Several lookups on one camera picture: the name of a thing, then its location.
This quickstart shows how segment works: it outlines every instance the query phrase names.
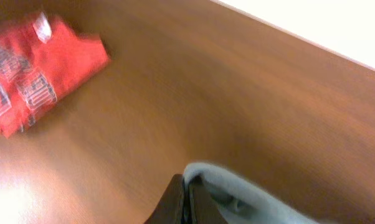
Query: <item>white wall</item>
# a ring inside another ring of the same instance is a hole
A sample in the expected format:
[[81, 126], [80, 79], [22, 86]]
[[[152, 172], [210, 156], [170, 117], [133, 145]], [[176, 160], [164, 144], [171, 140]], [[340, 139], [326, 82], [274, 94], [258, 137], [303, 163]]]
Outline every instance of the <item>white wall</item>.
[[375, 0], [220, 0], [375, 68]]

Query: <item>wood grain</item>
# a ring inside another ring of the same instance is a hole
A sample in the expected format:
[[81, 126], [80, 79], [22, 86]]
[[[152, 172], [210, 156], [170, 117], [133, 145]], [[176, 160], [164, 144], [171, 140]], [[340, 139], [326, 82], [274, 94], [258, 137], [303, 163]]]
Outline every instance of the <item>wood grain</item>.
[[0, 137], [24, 223], [143, 223], [189, 162], [313, 218], [375, 223], [375, 72], [207, 0], [0, 1], [99, 33], [112, 63]]

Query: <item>brown wooden surface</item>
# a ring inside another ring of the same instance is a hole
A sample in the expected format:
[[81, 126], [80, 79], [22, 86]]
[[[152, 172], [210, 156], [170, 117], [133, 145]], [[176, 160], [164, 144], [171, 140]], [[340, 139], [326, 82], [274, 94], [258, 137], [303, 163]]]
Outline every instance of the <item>brown wooden surface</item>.
[[375, 72], [208, 0], [0, 0], [0, 21], [41, 8], [113, 61], [0, 137], [26, 223], [142, 223], [198, 159], [312, 217], [375, 223]]

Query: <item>white label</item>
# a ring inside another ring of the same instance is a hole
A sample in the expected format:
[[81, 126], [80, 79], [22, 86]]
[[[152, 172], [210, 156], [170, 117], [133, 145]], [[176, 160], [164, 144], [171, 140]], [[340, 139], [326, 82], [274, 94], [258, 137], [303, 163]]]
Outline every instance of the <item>white label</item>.
[[50, 28], [48, 19], [43, 12], [39, 15], [38, 19], [33, 24], [33, 27], [36, 31], [38, 39], [43, 43], [46, 44], [52, 37], [52, 29]]

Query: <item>wooden table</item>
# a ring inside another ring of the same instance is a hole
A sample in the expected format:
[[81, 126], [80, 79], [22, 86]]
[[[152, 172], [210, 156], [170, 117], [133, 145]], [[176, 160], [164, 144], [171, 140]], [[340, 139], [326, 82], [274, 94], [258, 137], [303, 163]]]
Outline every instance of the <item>wooden table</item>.
[[0, 137], [0, 195], [22, 202], [7, 218], [142, 223], [207, 160], [314, 218], [375, 223], [374, 71], [208, 0], [0, 0], [0, 21], [38, 9], [113, 61]]

